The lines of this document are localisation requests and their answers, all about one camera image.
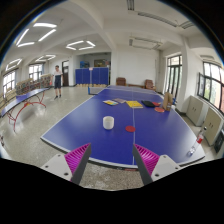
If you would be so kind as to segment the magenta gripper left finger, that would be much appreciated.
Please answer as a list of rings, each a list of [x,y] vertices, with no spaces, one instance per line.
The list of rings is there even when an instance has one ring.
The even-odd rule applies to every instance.
[[[65,155],[65,160],[72,173],[72,183],[76,185],[80,183],[90,154],[91,144],[87,143]]]

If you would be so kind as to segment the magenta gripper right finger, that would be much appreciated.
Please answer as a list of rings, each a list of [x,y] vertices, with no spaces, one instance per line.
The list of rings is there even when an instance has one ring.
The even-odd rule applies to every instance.
[[[143,184],[148,185],[152,183],[151,175],[160,156],[138,144],[133,145],[132,154],[137,163]]]

